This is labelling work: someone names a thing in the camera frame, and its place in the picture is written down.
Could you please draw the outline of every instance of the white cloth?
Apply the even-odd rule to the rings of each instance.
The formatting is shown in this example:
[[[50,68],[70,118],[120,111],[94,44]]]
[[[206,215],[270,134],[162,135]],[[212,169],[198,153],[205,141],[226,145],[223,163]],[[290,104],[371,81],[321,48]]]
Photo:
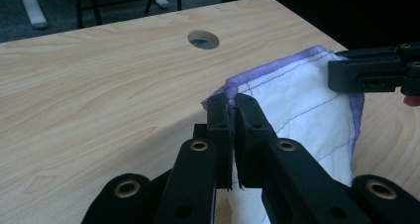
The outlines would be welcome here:
[[[364,96],[328,88],[328,61],[338,59],[317,46],[231,77],[216,93],[229,99],[238,93],[253,96],[279,138],[299,142],[332,178],[351,185]],[[260,189],[234,185],[228,193],[232,223],[269,223],[261,195]]]

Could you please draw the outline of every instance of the dark background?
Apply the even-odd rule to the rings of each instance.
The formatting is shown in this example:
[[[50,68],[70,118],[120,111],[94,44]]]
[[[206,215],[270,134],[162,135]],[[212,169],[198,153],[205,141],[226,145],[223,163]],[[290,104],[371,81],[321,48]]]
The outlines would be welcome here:
[[[420,0],[277,1],[348,49],[420,41]]]
[[[153,5],[150,15],[173,12]],[[183,0],[190,9],[234,0]],[[420,0],[277,0],[348,49],[420,41]],[[31,28],[21,0],[0,0],[0,43],[77,29],[75,0],[39,0],[49,22],[45,30]],[[105,24],[146,17],[146,1],[101,9]],[[86,27],[95,26],[91,11],[83,13]]]

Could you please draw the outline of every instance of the cable hole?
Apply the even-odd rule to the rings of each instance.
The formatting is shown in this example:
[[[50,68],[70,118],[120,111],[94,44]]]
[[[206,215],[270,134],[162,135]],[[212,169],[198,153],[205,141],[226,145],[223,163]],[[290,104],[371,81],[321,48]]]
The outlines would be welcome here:
[[[219,47],[216,35],[202,30],[192,31],[188,34],[188,41],[198,49],[212,50]]]
[[[376,87],[376,86],[378,86],[379,85],[379,80],[370,80],[369,82],[368,82],[368,85],[370,86],[370,87]]]
[[[335,218],[338,218],[340,220],[344,220],[347,218],[347,212],[338,206],[333,206],[330,208],[330,213],[331,215],[333,215]]]
[[[190,206],[182,205],[178,206],[175,210],[175,215],[178,218],[185,218],[191,215],[192,209]]]

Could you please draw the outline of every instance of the screw hole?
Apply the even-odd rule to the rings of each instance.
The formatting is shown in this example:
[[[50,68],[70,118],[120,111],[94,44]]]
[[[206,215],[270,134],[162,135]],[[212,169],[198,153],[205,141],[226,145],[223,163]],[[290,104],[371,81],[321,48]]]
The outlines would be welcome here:
[[[368,85],[370,87],[377,87],[379,85],[379,80],[375,79],[375,80],[371,80],[368,82]]]
[[[383,199],[396,198],[396,193],[391,187],[376,180],[371,179],[367,181],[367,190]]]
[[[340,219],[340,220],[344,220],[347,218],[347,212],[345,210],[343,210],[343,208],[338,207],[338,206],[333,206],[330,208],[330,213]]]
[[[140,190],[140,184],[135,180],[126,180],[118,183],[114,188],[114,194],[120,198],[135,195]]]
[[[175,215],[178,218],[185,218],[191,215],[192,209],[190,206],[182,205],[178,206],[175,210]]]
[[[287,152],[293,152],[296,150],[296,146],[294,144],[288,143],[288,142],[279,142],[277,146]]]
[[[191,150],[194,152],[202,152],[207,150],[209,145],[205,142],[193,142],[190,146]]]

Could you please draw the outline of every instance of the purple stitching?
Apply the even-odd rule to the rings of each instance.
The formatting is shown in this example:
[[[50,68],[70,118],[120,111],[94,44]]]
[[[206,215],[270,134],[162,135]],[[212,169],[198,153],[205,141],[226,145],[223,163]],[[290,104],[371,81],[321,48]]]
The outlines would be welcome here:
[[[254,97],[253,89],[251,88],[250,84],[248,82],[246,82],[246,85],[248,86],[248,89],[245,90],[244,92],[250,91],[251,92],[251,96]]]
[[[318,60],[318,59],[323,58],[323,57],[326,57],[326,56],[329,56],[329,54],[326,54],[326,55],[320,56],[320,57],[318,57],[318,58],[314,58],[314,59],[312,59],[312,60],[308,60],[308,61],[306,61],[306,62],[303,62],[303,63],[297,64],[295,67],[291,68],[290,70],[288,70],[288,71],[286,71],[286,72],[284,72],[284,73],[282,73],[282,74],[279,74],[278,76],[273,77],[272,79],[267,80],[267,81],[265,81],[265,82],[263,82],[263,83],[261,83],[261,84],[259,84],[259,85],[256,85],[256,86],[255,86],[255,87],[253,87],[253,88],[249,88],[249,89],[247,89],[247,90],[243,91],[243,93],[244,93],[244,92],[246,92],[246,91],[248,91],[248,90],[250,90],[250,89],[254,89],[254,88],[260,87],[261,85],[264,85],[264,84],[266,84],[266,83],[268,83],[268,82],[270,82],[270,81],[272,81],[272,80],[274,80],[274,79],[280,78],[280,77],[284,76],[285,74],[287,74],[287,73],[291,72],[292,70],[295,70],[296,68],[298,68],[299,66],[301,66],[301,65],[303,65],[303,64],[310,63],[310,62],[312,62],[312,61]]]
[[[254,80],[263,75],[272,73],[279,68],[285,67],[294,61],[298,61],[307,57],[315,56],[319,53],[326,52],[327,50],[322,46],[314,46],[312,48],[306,49],[302,52],[299,52],[292,56],[286,56],[283,58],[276,59],[272,62],[257,66],[253,69],[243,71],[233,77],[230,77],[228,80],[236,81],[237,84],[243,84],[246,81]]]
[[[346,145],[348,145],[350,142],[353,142],[355,139],[353,139],[353,140],[351,140],[351,141],[348,141],[347,143],[345,143],[345,144],[343,144],[343,145],[341,145],[341,146],[339,146],[339,147],[336,147],[331,153],[329,153],[329,154],[327,154],[327,155],[325,155],[323,158],[321,158],[321,159],[319,159],[319,160],[317,160],[317,162],[318,163],[320,163],[322,160],[324,160],[324,159],[326,159],[327,157],[329,157],[329,156],[331,156],[331,155],[333,155],[333,153],[335,153],[337,150],[339,150],[340,148],[342,148],[342,147],[344,147],[344,146],[346,146]]]
[[[327,100],[327,101],[325,101],[325,102],[323,102],[323,103],[321,103],[321,104],[318,104],[318,105],[316,105],[315,107],[310,108],[310,109],[308,109],[308,110],[306,110],[306,111],[302,112],[301,114],[299,114],[299,115],[297,115],[297,116],[295,116],[295,117],[291,118],[291,119],[290,119],[290,120],[288,120],[286,123],[284,123],[284,124],[283,124],[283,126],[282,126],[281,128],[279,128],[279,129],[275,132],[275,134],[277,134],[278,132],[280,132],[280,131],[281,131],[281,129],[283,129],[283,128],[287,125],[287,124],[289,124],[291,121],[293,121],[293,120],[294,120],[294,119],[296,119],[297,117],[300,117],[300,116],[302,116],[302,115],[303,115],[303,114],[305,114],[305,113],[308,113],[308,112],[310,112],[310,111],[312,111],[312,110],[314,110],[314,109],[316,109],[316,108],[318,108],[318,107],[321,107],[322,105],[325,105],[325,104],[327,104],[327,103],[329,103],[329,102],[333,101],[334,99],[338,98],[338,97],[339,97],[339,96],[341,96],[341,95],[343,95],[343,94],[338,94],[338,95],[336,95],[335,97],[331,98],[330,100]]]
[[[350,100],[350,97],[349,97],[349,107],[350,107],[350,110],[352,110],[352,102]],[[353,117],[352,120],[353,120],[353,125],[355,125],[355,118]],[[349,128],[349,138],[347,139],[347,144],[350,142],[351,137],[352,137],[352,131],[350,131],[350,128]],[[351,161],[352,160],[352,155],[351,155],[350,149],[347,149],[347,155],[349,157],[349,161]]]
[[[365,106],[365,95],[363,93],[354,93],[349,95],[350,108],[353,113],[353,123],[355,125],[355,138],[361,134],[362,115]],[[352,143],[352,153],[355,150],[356,141]]]

